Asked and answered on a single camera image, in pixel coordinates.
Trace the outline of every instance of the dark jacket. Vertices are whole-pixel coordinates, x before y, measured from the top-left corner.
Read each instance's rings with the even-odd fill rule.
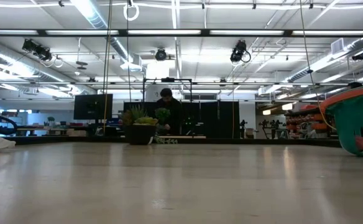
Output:
[[[157,108],[166,108],[170,111],[169,118],[165,121],[165,124],[169,124],[169,134],[180,134],[180,126],[182,125],[183,111],[182,104],[172,98],[171,102],[165,103],[163,99],[157,101]]]

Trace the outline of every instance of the gymnastic ring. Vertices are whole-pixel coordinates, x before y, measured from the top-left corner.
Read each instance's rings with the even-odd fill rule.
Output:
[[[136,14],[134,15],[134,17],[129,18],[127,15],[127,9],[132,8],[132,7],[136,8]],[[140,14],[139,6],[137,6],[137,5],[129,6],[127,4],[124,6],[124,17],[126,20],[133,21],[138,18],[139,14]]]

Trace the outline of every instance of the dark hair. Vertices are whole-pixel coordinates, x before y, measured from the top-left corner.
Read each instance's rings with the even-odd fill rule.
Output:
[[[161,91],[161,97],[172,96],[172,91],[169,88],[164,88]]]
[[[359,88],[359,87],[362,87],[362,84],[359,82],[352,82],[352,83],[349,83],[347,86],[350,88]]]

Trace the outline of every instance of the light wood floor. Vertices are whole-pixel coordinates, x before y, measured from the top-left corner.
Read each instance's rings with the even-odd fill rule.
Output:
[[[313,146],[0,152],[0,224],[363,223],[363,158]]]

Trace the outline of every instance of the monitor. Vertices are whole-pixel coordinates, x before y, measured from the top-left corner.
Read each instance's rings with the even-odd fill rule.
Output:
[[[113,115],[113,95],[79,95],[75,96],[74,119],[104,119],[106,109],[106,119]]]

